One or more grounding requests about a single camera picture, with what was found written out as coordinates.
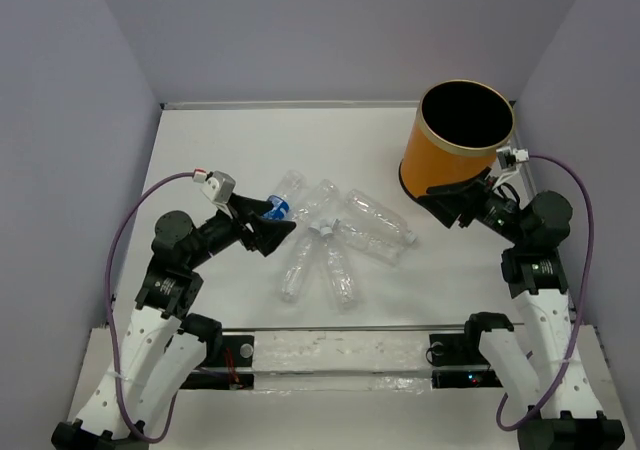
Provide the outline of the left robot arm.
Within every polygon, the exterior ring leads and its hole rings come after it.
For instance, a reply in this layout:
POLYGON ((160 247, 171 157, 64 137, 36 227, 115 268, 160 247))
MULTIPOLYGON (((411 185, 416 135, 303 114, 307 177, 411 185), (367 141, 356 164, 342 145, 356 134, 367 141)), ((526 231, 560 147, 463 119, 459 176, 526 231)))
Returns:
POLYGON ((266 218, 270 208, 233 194, 200 226, 183 211, 157 220, 128 327, 112 338, 112 363, 74 419, 57 425, 55 448, 146 449, 160 442, 151 432, 159 418, 172 418, 180 387, 221 353, 221 323, 190 310, 203 285, 196 270, 236 242, 273 253, 296 225, 266 218))

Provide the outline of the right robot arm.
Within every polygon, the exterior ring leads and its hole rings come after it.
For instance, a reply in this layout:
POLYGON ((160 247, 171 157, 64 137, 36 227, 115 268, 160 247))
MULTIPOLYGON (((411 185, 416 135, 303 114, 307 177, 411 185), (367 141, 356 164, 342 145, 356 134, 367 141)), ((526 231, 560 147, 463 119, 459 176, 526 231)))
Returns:
POLYGON ((478 221, 511 244, 502 253, 501 272, 530 349, 521 349, 506 315, 478 312, 465 323, 462 354, 473 362, 486 360, 504 388, 501 403, 521 412, 513 423, 496 413, 498 427, 515 432, 520 448, 618 449, 624 427, 606 416, 587 377, 577 349, 581 314, 570 301, 558 253, 573 209, 554 191, 521 207, 500 187, 483 170, 463 182, 431 187, 417 199, 446 227, 478 221))

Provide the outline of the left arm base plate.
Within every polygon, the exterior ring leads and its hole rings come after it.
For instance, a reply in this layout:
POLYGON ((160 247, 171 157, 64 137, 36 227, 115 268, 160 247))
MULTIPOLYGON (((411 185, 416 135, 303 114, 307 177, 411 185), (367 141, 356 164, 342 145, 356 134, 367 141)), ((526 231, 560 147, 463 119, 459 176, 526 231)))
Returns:
POLYGON ((254 337, 225 334, 219 347, 207 348, 205 359, 191 371, 181 390, 251 390, 254 337))

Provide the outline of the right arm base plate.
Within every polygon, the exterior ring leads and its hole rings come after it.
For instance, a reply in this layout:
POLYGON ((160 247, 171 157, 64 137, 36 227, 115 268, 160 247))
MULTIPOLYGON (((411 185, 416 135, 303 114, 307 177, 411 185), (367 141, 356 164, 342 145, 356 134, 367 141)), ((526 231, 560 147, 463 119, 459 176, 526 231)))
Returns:
POLYGON ((432 368, 434 389, 501 388, 488 361, 468 345, 463 333, 435 333, 429 336, 425 352, 432 368))

